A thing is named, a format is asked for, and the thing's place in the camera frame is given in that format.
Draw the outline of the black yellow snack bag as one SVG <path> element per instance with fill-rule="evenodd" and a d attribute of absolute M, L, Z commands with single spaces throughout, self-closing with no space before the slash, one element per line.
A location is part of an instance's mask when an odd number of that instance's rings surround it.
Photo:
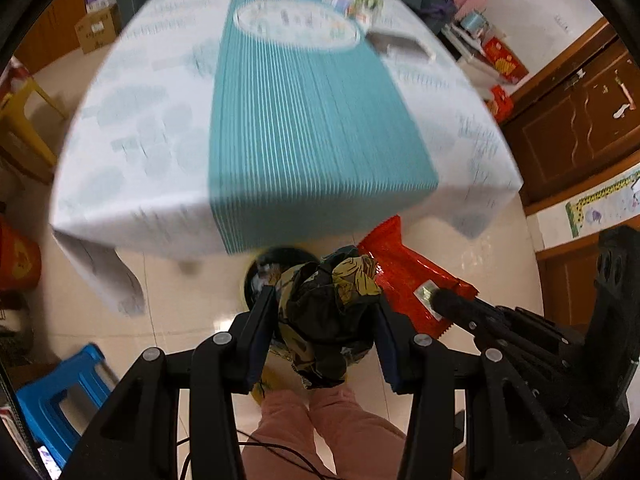
<path fill-rule="evenodd" d="M 270 351 L 290 363 L 306 389 L 341 385 L 347 369 L 372 349 L 383 296 L 375 267 L 373 258 L 349 245 L 288 269 L 273 286 L 278 327 Z"/>

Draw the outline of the red snack bag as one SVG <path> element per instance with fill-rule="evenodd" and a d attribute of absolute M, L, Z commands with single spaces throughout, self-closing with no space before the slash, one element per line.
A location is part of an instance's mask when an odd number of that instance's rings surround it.
<path fill-rule="evenodd" d="M 465 299 L 474 299 L 478 294 L 472 284 L 405 246 L 398 214 L 363 237 L 357 248 L 360 255 L 375 260 L 376 284 L 383 289 L 392 309 L 407 315 L 419 333 L 438 339 L 452 325 L 431 306 L 436 289 L 452 290 Z"/>

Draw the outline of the silver cardboard box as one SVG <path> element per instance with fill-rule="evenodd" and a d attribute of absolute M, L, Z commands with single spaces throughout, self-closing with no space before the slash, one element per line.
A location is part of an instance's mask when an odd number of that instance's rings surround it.
<path fill-rule="evenodd" d="M 410 37 L 370 30 L 367 32 L 366 39 L 379 55 L 386 56 L 386 58 L 397 58 L 398 60 L 411 58 L 426 62 L 432 62 L 436 58 L 436 54 L 432 50 Z"/>

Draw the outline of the yellow rim trash bin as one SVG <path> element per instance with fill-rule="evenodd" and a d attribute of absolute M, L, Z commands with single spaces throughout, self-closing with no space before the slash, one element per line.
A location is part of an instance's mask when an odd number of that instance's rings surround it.
<path fill-rule="evenodd" d="M 258 254 L 248 268 L 243 283 L 243 298 L 248 310 L 252 310 L 265 286 L 274 286 L 282 274 L 294 266 L 318 263 L 319 259 L 306 250 L 284 246 L 265 250 Z"/>

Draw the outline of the blue plastic stool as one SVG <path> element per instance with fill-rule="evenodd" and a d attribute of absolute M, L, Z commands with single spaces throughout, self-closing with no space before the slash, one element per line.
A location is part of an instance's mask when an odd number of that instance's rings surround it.
<path fill-rule="evenodd" d="M 29 430 L 61 469 L 80 439 L 80 433 L 64 415 L 61 402 L 68 390 L 79 387 L 98 410 L 113 390 L 98 373 L 98 366 L 104 364 L 103 352 L 90 342 L 47 376 L 17 390 L 17 401 Z"/>

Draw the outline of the brown wooden door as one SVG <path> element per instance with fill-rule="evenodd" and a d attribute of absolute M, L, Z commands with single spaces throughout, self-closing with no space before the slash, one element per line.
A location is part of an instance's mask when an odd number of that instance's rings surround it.
<path fill-rule="evenodd" d="M 524 206 L 584 182 L 639 149 L 639 62 L 600 18 L 512 96 L 502 125 Z"/>

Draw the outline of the leaf print teal tablecloth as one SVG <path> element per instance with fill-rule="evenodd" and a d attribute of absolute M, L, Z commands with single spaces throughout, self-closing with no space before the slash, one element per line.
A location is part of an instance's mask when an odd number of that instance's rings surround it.
<path fill-rule="evenodd" d="M 486 104 L 405 3 L 383 0 L 369 29 L 342 14 L 358 46 L 309 51 L 237 29 L 251 1 L 148 0 L 70 124 L 49 223 L 116 312 L 145 310 L 124 249 L 193 260 L 364 232 L 395 214 L 474 238 L 521 188 Z M 436 58 L 386 58 L 370 30 Z"/>

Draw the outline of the red plastic bucket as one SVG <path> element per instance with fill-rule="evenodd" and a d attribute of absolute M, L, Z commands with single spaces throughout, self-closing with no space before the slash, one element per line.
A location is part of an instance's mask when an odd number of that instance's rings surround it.
<path fill-rule="evenodd" d="M 41 252 L 39 245 L 14 229 L 1 216 L 0 290 L 24 292 L 38 286 L 41 276 Z"/>

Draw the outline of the red gift box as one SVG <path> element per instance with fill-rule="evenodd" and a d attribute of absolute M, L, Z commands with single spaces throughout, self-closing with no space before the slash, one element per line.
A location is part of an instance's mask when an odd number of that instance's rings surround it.
<path fill-rule="evenodd" d="M 518 84 L 529 71 L 514 52 L 498 37 L 491 37 L 483 44 L 489 63 L 509 84 Z"/>

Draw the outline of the white low cabinet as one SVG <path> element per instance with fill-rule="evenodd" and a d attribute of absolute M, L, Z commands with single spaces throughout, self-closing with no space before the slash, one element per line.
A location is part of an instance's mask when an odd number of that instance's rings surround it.
<path fill-rule="evenodd" d="M 438 34 L 442 44 L 456 60 L 457 66 L 477 90 L 490 90 L 501 84 L 500 74 L 488 59 L 462 38 L 451 25 L 445 25 Z"/>

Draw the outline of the yellow plastic stool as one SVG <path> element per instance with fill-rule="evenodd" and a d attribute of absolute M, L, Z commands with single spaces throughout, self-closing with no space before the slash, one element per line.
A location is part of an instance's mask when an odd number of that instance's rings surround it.
<path fill-rule="evenodd" d="M 50 185 L 58 159 L 25 115 L 25 106 L 33 93 L 63 119 L 68 117 L 66 110 L 34 78 L 26 78 L 17 92 L 9 93 L 1 102 L 1 158 L 24 176 Z"/>

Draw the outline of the round white placemat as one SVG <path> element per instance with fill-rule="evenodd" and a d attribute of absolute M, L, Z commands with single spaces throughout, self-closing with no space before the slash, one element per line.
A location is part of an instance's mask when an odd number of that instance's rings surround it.
<path fill-rule="evenodd" d="M 297 50 L 350 50 L 361 40 L 353 21 L 307 0 L 254 0 L 235 10 L 233 23 L 256 40 Z"/>

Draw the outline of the brown cardboard box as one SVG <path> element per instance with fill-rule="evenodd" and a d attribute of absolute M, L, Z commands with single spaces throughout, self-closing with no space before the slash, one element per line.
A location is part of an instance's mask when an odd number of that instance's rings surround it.
<path fill-rule="evenodd" d="M 83 54 L 112 44 L 122 30 L 118 6 L 86 14 L 76 25 L 75 32 Z"/>

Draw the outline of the brown wooden cabinet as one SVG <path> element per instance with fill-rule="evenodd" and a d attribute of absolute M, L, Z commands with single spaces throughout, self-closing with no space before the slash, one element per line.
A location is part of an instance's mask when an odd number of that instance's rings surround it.
<path fill-rule="evenodd" d="M 79 49 L 75 25 L 85 15 L 85 0 L 53 0 L 29 29 L 14 56 L 34 74 Z"/>

